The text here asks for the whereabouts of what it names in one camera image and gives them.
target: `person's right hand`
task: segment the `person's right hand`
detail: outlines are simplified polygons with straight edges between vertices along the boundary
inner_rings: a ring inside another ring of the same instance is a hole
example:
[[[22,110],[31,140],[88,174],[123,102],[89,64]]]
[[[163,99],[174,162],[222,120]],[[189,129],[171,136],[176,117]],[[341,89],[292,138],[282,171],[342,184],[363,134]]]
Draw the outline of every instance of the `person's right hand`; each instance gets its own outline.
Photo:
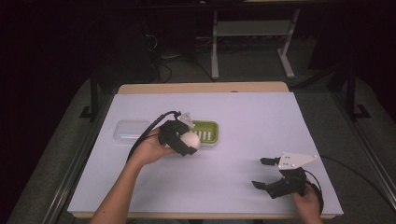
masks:
[[[320,204],[318,195],[310,185],[305,184],[304,196],[301,196],[299,193],[294,192],[291,194],[291,197],[294,200],[297,208],[297,213],[303,223],[323,223],[320,218]]]

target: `hand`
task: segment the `hand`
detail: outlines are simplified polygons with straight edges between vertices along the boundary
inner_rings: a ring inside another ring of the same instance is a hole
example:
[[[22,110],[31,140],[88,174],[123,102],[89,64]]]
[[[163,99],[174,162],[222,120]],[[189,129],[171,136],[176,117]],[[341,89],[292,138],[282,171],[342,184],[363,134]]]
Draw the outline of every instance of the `hand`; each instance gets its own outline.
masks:
[[[149,132],[148,137],[140,143],[128,162],[133,161],[144,166],[159,160],[165,155],[176,153],[172,148],[160,144],[158,141],[159,132],[159,128]]]
[[[318,195],[310,185],[305,184],[304,196],[294,192],[291,194],[291,197],[294,200],[298,215],[303,223],[323,223],[320,218]]]

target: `person's left hand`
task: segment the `person's left hand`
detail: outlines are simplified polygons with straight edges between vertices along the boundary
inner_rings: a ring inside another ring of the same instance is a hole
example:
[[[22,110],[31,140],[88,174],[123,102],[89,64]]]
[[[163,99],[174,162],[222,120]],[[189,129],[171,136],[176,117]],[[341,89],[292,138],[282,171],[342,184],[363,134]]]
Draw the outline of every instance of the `person's left hand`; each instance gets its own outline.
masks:
[[[148,133],[148,137],[140,143],[128,162],[137,162],[141,166],[153,163],[165,155],[176,153],[172,148],[165,147],[158,140],[159,128]]]

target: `green soap dish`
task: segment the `green soap dish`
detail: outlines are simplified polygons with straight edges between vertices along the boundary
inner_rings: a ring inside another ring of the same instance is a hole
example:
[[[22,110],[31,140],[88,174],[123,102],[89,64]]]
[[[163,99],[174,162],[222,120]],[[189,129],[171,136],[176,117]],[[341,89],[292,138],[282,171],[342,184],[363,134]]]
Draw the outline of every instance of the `green soap dish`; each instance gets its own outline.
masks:
[[[212,147],[218,142],[219,138],[219,125],[214,121],[208,120],[193,120],[195,124],[190,130],[198,134],[201,140],[201,146]]]

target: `forearm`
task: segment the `forearm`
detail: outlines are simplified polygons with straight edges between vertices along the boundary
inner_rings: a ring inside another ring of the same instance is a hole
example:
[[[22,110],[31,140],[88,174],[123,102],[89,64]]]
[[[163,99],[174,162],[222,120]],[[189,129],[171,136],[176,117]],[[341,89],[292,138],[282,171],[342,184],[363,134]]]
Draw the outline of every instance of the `forearm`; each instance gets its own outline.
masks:
[[[91,223],[125,223],[134,183],[143,165],[128,161],[110,192],[95,212]]]

